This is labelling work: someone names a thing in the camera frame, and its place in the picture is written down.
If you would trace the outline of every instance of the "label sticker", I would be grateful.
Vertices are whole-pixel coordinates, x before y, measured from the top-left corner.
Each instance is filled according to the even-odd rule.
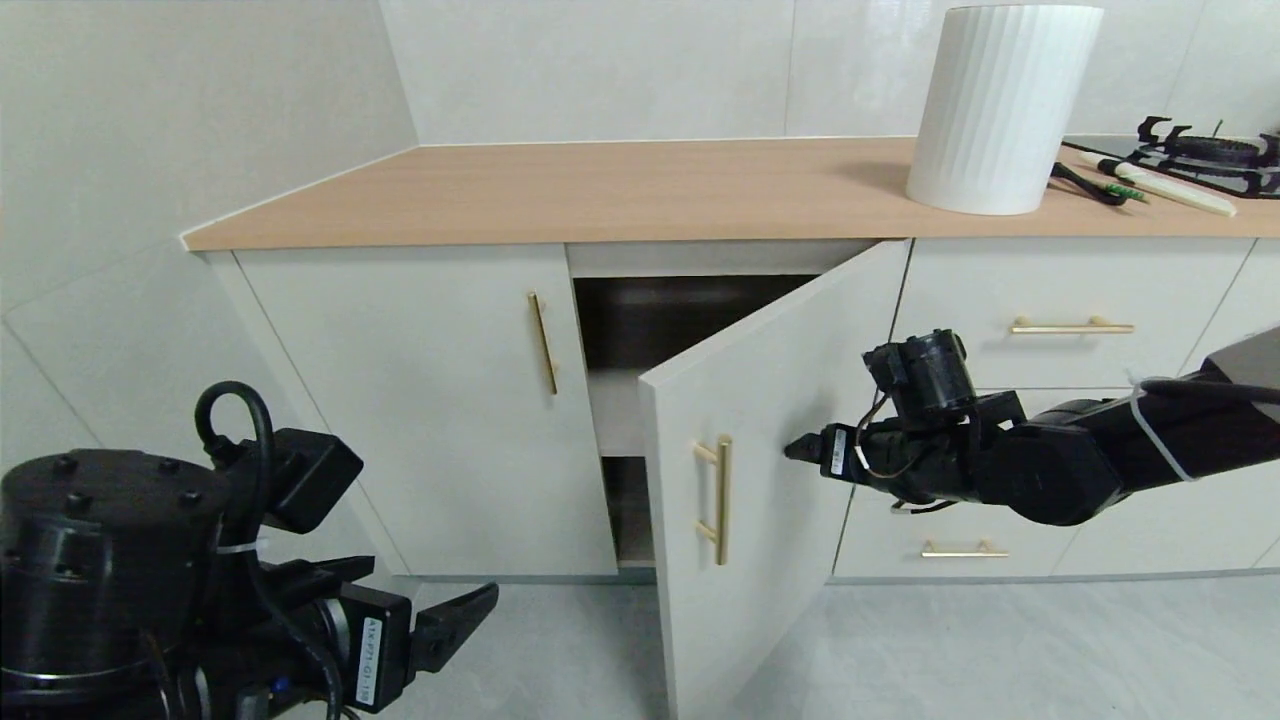
[[[378,688],[378,657],[383,652],[383,621],[365,618],[365,630],[360,639],[360,667],[356,670],[356,702],[374,703]]]
[[[836,443],[831,448],[831,474],[844,475],[845,474],[845,438],[849,437],[842,429],[836,429]]]

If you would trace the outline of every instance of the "gas stove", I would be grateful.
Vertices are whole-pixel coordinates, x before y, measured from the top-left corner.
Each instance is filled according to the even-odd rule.
[[[1174,126],[1161,137],[1156,126],[1171,118],[1151,115],[1132,135],[1080,135],[1062,145],[1119,158],[1126,163],[1201,184],[1235,197],[1280,199],[1280,137],[1262,133],[1260,142],[1185,135]]]

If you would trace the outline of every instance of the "open cabinet door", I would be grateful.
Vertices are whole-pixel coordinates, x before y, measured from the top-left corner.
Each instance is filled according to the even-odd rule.
[[[908,247],[881,242],[640,377],[672,720],[727,705],[831,575],[850,486],[782,448],[867,411],[861,352],[888,341]]]

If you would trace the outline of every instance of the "black cable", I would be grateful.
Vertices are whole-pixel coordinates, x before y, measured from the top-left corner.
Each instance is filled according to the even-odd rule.
[[[879,413],[879,409],[883,407],[886,402],[888,402],[888,396],[887,395],[882,395],[879,397],[879,400],[877,400],[876,402],[872,404],[872,409],[868,410],[865,415],[863,415],[863,419],[858,420],[858,427],[854,428],[854,448],[855,450],[861,450],[861,447],[863,447],[863,432],[867,429],[867,425],[870,424],[872,418],[874,418],[876,414]],[[910,470],[911,465],[915,465],[915,462],[923,455],[924,455],[924,452],[916,452],[915,455],[913,455],[911,457],[909,457],[906,460],[906,462],[901,468],[899,468],[897,470],[895,470],[895,471],[892,471],[892,473],[890,473],[887,475],[877,473],[876,470],[872,470],[870,469],[870,461],[867,461],[867,464],[863,466],[863,469],[865,469],[867,473],[869,475],[874,477],[874,478],[879,478],[882,480],[892,480],[893,478],[896,478],[896,477],[901,475],[902,473]]]
[[[1204,380],[1142,380],[1138,387],[1151,395],[1166,397],[1206,397],[1228,402],[1280,405],[1280,389],[1262,386],[1238,386]]]
[[[196,432],[200,434],[200,439],[205,442],[206,451],[210,447],[210,442],[218,443],[220,438],[220,436],[214,433],[211,411],[214,402],[224,395],[234,395],[244,401],[244,405],[248,406],[250,418],[253,420],[253,434],[257,436],[259,464],[257,478],[253,482],[253,505],[248,521],[239,533],[241,537],[233,538],[233,542],[237,544],[255,543],[257,542],[257,532],[262,525],[262,518],[266,515],[266,507],[270,502],[270,484],[274,471],[273,457],[275,456],[271,414],[268,411],[262,396],[250,386],[237,380],[214,383],[196,401]],[[244,569],[248,573],[250,584],[253,587],[257,601],[266,609],[271,619],[275,620],[275,624],[284,628],[284,632],[306,651],[311,661],[324,674],[325,703],[328,706],[325,711],[326,720],[340,720],[344,710],[342,702],[342,675],[338,671],[338,662],[333,659],[333,653],[308,635],[297,623],[291,620],[279,603],[275,602],[275,598],[271,597],[262,578],[262,566],[257,561],[257,551],[252,550],[238,555],[244,557]]]
[[[891,510],[902,510],[902,507],[905,505],[906,505],[906,501],[899,500],[897,502],[893,503],[893,506],[892,506]],[[904,515],[924,515],[924,514],[928,514],[928,512],[937,512],[938,510],[946,510],[947,507],[951,507],[952,505],[959,505],[959,501],[955,501],[955,500],[943,500],[941,502],[934,502],[933,505],[928,505],[925,507],[909,507],[909,509],[904,510],[902,514]]]

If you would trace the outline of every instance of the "wooden countertop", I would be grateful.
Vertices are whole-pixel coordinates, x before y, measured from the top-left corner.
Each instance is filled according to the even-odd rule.
[[[671,240],[1280,236],[1280,201],[1221,218],[1161,197],[1103,206],[1061,181],[986,217],[906,199],[913,138],[417,147],[183,236],[198,250]],[[1101,177],[1064,149],[1062,161]]]

